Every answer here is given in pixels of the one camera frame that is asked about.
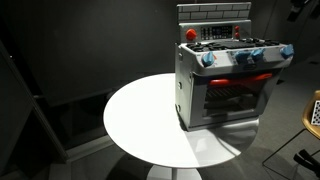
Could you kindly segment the robot arm dark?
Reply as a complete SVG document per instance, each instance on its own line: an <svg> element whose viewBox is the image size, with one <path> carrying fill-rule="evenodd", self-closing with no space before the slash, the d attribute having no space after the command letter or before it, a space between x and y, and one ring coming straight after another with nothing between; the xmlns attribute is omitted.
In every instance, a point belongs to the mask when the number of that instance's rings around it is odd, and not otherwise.
<svg viewBox="0 0 320 180"><path fill-rule="evenodd" d="M289 22L295 22L303 9L311 3L313 0L290 0L292 4L290 14L287 18ZM315 8L311 11L309 17L311 19L317 19L320 16L320 0L317 0Z"/></svg>

